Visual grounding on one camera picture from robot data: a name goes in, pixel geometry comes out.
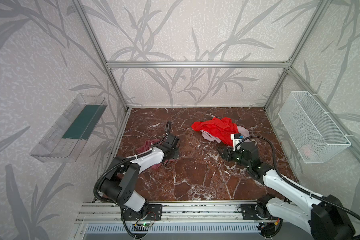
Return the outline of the dark pink ribbed cloth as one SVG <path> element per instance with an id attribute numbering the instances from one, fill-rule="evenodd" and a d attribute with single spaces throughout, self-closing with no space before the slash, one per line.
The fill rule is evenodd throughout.
<path id="1" fill-rule="evenodd" d="M 148 151 L 152 145 L 156 144 L 157 142 L 159 142 L 159 139 L 154 139 L 154 140 L 146 140 L 145 144 L 139 148 L 136 149 L 136 152 L 141 154 L 145 151 Z M 169 162 L 174 162 L 176 159 L 170 159 L 170 160 L 165 160 L 164 163 L 159 163 L 159 164 L 155 164 L 153 166 L 151 166 L 152 169 L 158 169 L 160 166 L 166 165 Z"/>

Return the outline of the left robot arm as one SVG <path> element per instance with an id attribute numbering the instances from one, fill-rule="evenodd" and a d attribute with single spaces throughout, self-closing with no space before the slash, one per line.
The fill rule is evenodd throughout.
<path id="1" fill-rule="evenodd" d="M 96 181 L 96 200 L 113 203 L 140 216 L 148 213 L 149 202 L 135 191 L 139 175 L 153 167 L 165 166 L 179 157 L 180 138 L 171 134 L 172 123 L 166 123 L 165 136 L 148 150 L 130 157 L 115 157 Z"/>

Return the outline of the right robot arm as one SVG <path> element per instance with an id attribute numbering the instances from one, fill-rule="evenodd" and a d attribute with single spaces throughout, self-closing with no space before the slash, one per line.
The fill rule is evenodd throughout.
<path id="1" fill-rule="evenodd" d="M 232 134 L 232 147 L 219 148 L 220 157 L 246 167 L 249 176 L 287 198 L 267 194 L 257 200 L 260 219 L 286 220 L 309 233 L 315 240 L 360 240 L 360 215 L 345 208 L 335 196 L 323 196 L 287 178 L 277 168 L 275 147 L 265 139 L 272 151 L 273 164 L 263 162 L 254 137 Z"/>

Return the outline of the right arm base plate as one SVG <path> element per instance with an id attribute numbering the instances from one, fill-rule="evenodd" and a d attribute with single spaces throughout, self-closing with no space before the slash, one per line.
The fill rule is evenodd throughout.
<path id="1" fill-rule="evenodd" d="M 237 211 L 244 220 L 268 221 L 271 223 L 280 222 L 280 219 L 270 214 L 265 205 L 241 204 Z"/>

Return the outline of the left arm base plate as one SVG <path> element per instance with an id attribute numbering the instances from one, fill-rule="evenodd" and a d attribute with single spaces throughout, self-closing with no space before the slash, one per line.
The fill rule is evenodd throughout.
<path id="1" fill-rule="evenodd" d="M 136 212 L 132 209 L 121 210 L 123 219 L 126 221 L 148 220 L 148 221 L 160 221 L 163 213 L 163 205 L 161 204 L 147 204 L 143 208 Z"/>

